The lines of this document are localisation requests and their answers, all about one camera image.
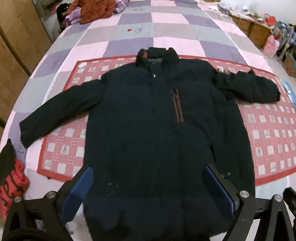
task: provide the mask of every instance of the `jacket collar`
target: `jacket collar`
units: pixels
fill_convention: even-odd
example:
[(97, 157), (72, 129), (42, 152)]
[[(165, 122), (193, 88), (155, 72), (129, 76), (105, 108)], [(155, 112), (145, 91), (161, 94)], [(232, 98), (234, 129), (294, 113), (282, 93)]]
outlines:
[(165, 48), (149, 47), (148, 50), (141, 49), (136, 58), (136, 65), (145, 69), (150, 69), (151, 62), (148, 59), (161, 58), (163, 68), (169, 68), (179, 62), (179, 56), (173, 48), (166, 50)]

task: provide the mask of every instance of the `bed sheet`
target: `bed sheet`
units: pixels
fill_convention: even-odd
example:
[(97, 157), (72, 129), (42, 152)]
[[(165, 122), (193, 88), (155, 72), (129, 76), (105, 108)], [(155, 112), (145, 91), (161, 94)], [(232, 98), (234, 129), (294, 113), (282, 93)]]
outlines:
[[(148, 47), (173, 47), (179, 55), (219, 58), (272, 72), (263, 54), (234, 24), (199, 1), (130, 0), (118, 15), (65, 29), (32, 73), (4, 130), (0, 150), (7, 138), (26, 163), (30, 187), (26, 198), (40, 198), (58, 190), (62, 182), (36, 173), (42, 139), (28, 150), (20, 142), (19, 122), (62, 91), (79, 60), (136, 55)], [(290, 176), (256, 187), (256, 196), (269, 197), (290, 185)], [(80, 212), (78, 222), (85, 222)]]

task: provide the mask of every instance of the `black jacket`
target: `black jacket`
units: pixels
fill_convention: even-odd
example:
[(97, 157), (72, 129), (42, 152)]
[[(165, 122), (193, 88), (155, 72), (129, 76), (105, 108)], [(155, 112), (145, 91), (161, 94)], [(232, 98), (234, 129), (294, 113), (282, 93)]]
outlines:
[(93, 240), (197, 240), (229, 227), (202, 182), (205, 164), (255, 194), (235, 97), (267, 103), (280, 93), (252, 70), (227, 75), (172, 48), (142, 49), (135, 63), (47, 101), (20, 123), (21, 141), (28, 147), (90, 109), (84, 164), (94, 183), (84, 211)]

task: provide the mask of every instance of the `zipper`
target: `zipper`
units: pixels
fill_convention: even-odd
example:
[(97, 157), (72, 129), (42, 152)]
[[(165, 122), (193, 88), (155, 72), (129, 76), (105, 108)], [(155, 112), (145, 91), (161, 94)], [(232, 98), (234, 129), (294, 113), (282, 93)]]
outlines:
[(173, 94), (173, 102), (174, 102), (174, 106), (175, 106), (175, 111), (176, 111), (176, 115), (177, 115), (177, 121), (184, 122), (182, 109), (181, 109), (181, 105), (180, 105), (178, 89), (176, 89), (176, 88), (172, 89), (172, 94)]

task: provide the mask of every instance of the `metal bolt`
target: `metal bolt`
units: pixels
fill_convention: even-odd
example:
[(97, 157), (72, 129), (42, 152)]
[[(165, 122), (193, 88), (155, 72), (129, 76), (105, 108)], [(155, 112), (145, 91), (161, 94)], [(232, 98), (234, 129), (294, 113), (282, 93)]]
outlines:
[(247, 191), (240, 191), (239, 194), (241, 197), (247, 198), (249, 196), (249, 193)]
[(283, 200), (283, 198), (280, 195), (275, 195), (274, 199), (278, 202), (281, 202)]
[(15, 202), (20, 202), (21, 200), (22, 200), (22, 197), (21, 196), (15, 197)]
[(55, 195), (56, 195), (55, 191), (50, 191), (50, 192), (48, 192), (48, 193), (46, 194), (46, 197), (47, 197), (47, 198), (54, 198)]

